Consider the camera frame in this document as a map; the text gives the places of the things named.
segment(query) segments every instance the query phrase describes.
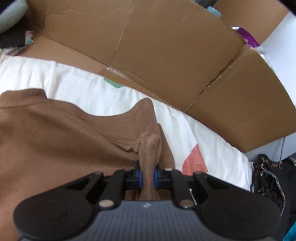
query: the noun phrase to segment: teal fabric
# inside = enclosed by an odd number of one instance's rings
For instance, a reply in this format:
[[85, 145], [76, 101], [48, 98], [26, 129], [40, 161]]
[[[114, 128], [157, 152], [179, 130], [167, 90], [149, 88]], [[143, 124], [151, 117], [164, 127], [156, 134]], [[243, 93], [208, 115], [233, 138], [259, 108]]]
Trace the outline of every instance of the teal fabric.
[[124, 85], [121, 85], [121, 84], [115, 83], [115, 82], [113, 82], [112, 80], [109, 80], [108, 78], [104, 78], [104, 80], [105, 80], [107, 83], [109, 83], [109, 84], [111, 84], [112, 86], [114, 86], [115, 88], [117, 88], [117, 89], [119, 89], [119, 88], [121, 88], [121, 87], [124, 86]]
[[285, 235], [283, 241], [295, 241], [296, 240], [296, 222], [290, 228], [290, 230]]

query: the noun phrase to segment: brown shirt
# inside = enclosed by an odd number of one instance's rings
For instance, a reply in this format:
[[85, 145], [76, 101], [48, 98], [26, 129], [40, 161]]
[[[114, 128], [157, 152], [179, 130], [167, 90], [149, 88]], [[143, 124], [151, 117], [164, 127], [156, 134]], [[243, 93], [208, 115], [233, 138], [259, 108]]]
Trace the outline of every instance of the brown shirt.
[[0, 96], [0, 236], [17, 240], [13, 210], [25, 198], [95, 171], [112, 175], [140, 161], [140, 199], [157, 199], [153, 169], [174, 160], [150, 99], [116, 116], [93, 116], [40, 89]]

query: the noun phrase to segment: brown cloth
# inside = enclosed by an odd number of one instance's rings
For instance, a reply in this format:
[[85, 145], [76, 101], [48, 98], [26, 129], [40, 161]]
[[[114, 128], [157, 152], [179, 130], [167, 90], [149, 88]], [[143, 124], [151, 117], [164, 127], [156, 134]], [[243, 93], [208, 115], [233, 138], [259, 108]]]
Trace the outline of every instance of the brown cloth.
[[158, 199], [153, 169], [174, 160], [150, 99], [116, 116], [93, 116], [47, 99], [41, 89], [0, 96], [0, 239], [14, 241], [13, 210], [22, 200], [95, 171], [143, 171], [141, 200]]

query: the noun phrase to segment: black patterned fabric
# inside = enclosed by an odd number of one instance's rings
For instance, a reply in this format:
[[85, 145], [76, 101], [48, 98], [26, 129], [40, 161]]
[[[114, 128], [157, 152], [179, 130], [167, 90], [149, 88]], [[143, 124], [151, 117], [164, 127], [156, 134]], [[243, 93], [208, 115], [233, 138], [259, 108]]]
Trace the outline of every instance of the black patterned fabric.
[[279, 163], [260, 154], [254, 163], [252, 188], [280, 208], [281, 221], [273, 238], [283, 240], [296, 220], [296, 166], [288, 158]]

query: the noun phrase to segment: folded fabric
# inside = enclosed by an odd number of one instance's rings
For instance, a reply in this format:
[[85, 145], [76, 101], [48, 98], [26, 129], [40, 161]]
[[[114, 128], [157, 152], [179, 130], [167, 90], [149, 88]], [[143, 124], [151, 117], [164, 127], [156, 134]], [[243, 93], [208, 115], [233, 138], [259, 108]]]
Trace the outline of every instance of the folded fabric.
[[15, 56], [20, 51], [22, 51], [23, 49], [29, 47], [33, 43], [32, 37], [33, 37], [33, 31], [26, 31], [25, 45], [23, 47], [3, 48], [3, 49], [0, 49], [0, 53], [3, 53], [5, 55], [10, 55], [10, 56]]
[[148, 98], [121, 115], [93, 116], [71, 103], [47, 99], [40, 89], [4, 92], [0, 95], [1, 241], [17, 240], [12, 214], [23, 199], [95, 171], [112, 175], [134, 168], [137, 160], [143, 188], [126, 198], [159, 199], [154, 168], [175, 165]]

